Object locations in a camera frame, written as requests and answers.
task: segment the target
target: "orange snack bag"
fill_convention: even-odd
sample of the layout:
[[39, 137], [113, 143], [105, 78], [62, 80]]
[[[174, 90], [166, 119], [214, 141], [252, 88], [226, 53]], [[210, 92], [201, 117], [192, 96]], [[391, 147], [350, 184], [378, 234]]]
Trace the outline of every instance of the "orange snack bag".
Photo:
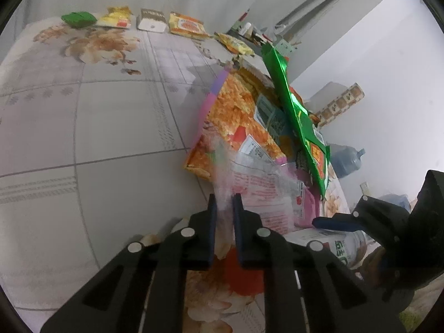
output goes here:
[[172, 34], [182, 35], [199, 40], [211, 37], [205, 31], [203, 22], [193, 19], [190, 16], [178, 14], [177, 12], [171, 12], [169, 24], [170, 33]]

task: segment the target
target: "blue water jug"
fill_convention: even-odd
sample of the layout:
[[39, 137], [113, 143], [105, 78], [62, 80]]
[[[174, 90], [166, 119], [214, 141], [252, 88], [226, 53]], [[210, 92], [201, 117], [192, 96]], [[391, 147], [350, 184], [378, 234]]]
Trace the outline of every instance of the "blue water jug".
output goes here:
[[360, 169], [361, 156], [365, 150], [357, 151], [355, 148], [344, 145], [330, 144], [330, 161], [338, 178], [343, 178]]

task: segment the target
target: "small bottle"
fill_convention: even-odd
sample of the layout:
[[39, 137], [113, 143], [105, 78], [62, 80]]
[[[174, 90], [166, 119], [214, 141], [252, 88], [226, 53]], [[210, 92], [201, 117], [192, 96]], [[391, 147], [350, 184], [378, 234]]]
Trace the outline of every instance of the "small bottle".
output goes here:
[[344, 178], [361, 167], [361, 156], [365, 150], [344, 145], [330, 144], [330, 162], [338, 178]]
[[239, 18], [239, 21], [244, 21], [244, 19], [245, 19], [245, 17], [247, 17], [247, 15], [248, 15], [248, 12], [249, 12], [249, 9], [246, 11], [246, 12], [244, 12], [244, 14]]
[[251, 24], [249, 22], [247, 22], [244, 25], [244, 27], [239, 30], [239, 35], [242, 35], [242, 36], [245, 35], [246, 32], [248, 31], [248, 29], [250, 28], [250, 26], [251, 26]]
[[320, 241], [349, 268], [358, 264], [367, 253], [368, 242], [363, 231], [360, 230], [356, 232], [335, 232], [307, 228], [287, 233], [284, 238], [299, 246], [307, 246], [313, 240]]

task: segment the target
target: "green foil wrapper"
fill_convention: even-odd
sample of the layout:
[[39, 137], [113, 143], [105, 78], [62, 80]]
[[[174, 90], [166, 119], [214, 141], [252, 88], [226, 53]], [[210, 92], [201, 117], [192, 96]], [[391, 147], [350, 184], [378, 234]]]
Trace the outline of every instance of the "green foil wrapper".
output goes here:
[[299, 103], [288, 87], [287, 61], [269, 43], [262, 47], [262, 57], [284, 111], [307, 155], [310, 173], [318, 183], [321, 195], [324, 197], [329, 182], [327, 167], [330, 149], [312, 123], [307, 109]]
[[97, 21], [94, 15], [91, 15], [86, 11], [72, 12], [70, 14], [63, 15], [62, 20], [75, 29], [90, 26]]

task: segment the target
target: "chip bag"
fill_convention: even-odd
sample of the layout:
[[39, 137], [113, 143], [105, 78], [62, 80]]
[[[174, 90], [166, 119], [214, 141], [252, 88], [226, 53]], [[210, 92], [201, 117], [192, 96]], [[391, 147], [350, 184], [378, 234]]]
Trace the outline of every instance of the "chip bag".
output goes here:
[[129, 29], [131, 27], [131, 10], [128, 6], [108, 7], [108, 14], [98, 19], [96, 25]]
[[171, 12], [170, 14], [170, 33], [191, 37], [193, 39], [203, 40], [210, 35], [203, 28], [203, 22], [192, 17]]
[[248, 68], [221, 72], [203, 103], [199, 136], [185, 163], [185, 169], [202, 178], [213, 181], [214, 133], [234, 151], [266, 162], [281, 165], [295, 159], [296, 138], [272, 82]]
[[329, 147], [325, 145], [322, 135], [312, 123], [307, 109], [289, 89], [286, 77], [287, 61], [270, 44], [262, 47], [262, 55], [284, 111], [307, 155], [310, 172], [324, 197], [329, 182], [327, 169], [330, 160]]
[[254, 51], [243, 41], [225, 34], [215, 34], [216, 39], [226, 46], [233, 54], [254, 55]]

